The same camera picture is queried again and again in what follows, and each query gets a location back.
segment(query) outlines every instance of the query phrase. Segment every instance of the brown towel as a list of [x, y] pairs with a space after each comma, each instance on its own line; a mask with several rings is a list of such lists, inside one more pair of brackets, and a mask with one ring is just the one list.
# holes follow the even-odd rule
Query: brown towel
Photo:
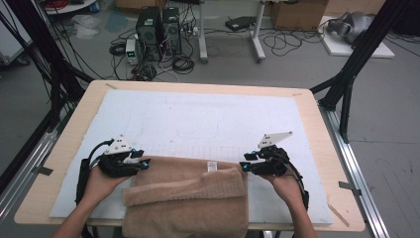
[[125, 237], [245, 237], [248, 229], [246, 174], [238, 164], [151, 158], [151, 167], [124, 190]]

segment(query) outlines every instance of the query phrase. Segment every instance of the brown cardboard box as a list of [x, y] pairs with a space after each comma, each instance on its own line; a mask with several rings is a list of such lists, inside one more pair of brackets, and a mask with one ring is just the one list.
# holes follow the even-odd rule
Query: brown cardboard box
[[340, 17], [345, 12], [361, 11], [365, 14], [377, 14], [385, 0], [330, 0], [325, 16]]
[[145, 6], [159, 6], [162, 9], [165, 3], [165, 0], [115, 0], [117, 8], [132, 11], [140, 10]]
[[271, 10], [272, 26], [282, 30], [316, 31], [329, 0], [301, 0], [287, 5], [275, 3]]

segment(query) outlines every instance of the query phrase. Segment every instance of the black post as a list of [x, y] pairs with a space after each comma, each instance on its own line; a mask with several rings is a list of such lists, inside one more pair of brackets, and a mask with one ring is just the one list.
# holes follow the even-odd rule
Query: black post
[[344, 96], [340, 133], [346, 143], [349, 143], [347, 131], [355, 79], [410, 1], [386, 0], [342, 70], [331, 79], [310, 89], [317, 93], [330, 87], [325, 97], [319, 100], [319, 105], [327, 110], [335, 110], [337, 103]]

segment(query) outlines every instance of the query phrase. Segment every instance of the desk leg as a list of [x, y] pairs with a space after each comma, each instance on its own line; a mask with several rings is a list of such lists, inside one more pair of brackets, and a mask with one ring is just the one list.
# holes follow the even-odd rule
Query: desk leg
[[207, 48], [206, 48], [206, 39], [204, 37], [204, 0], [200, 0], [199, 9], [200, 9], [200, 31], [198, 36], [198, 48], [200, 50], [200, 59], [203, 63], [208, 62], [207, 58]]
[[257, 11], [256, 28], [253, 32], [251, 32], [251, 37], [257, 51], [257, 56], [258, 56], [257, 62], [261, 62], [262, 60], [265, 60], [265, 54], [263, 53], [262, 44], [260, 43], [260, 39], [259, 39], [260, 26], [262, 25], [264, 6], [265, 6], [265, 2], [261, 1], [259, 5], [259, 9]]

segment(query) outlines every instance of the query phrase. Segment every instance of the person's right hand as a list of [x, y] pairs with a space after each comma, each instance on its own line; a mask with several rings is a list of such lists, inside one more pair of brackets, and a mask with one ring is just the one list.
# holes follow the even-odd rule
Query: person's right hand
[[274, 187], [275, 192], [278, 196], [283, 199], [287, 205], [291, 203], [302, 202], [302, 194], [300, 191], [299, 184], [297, 183], [296, 178], [287, 170], [287, 172], [281, 176], [261, 176], [263, 179], [268, 180]]

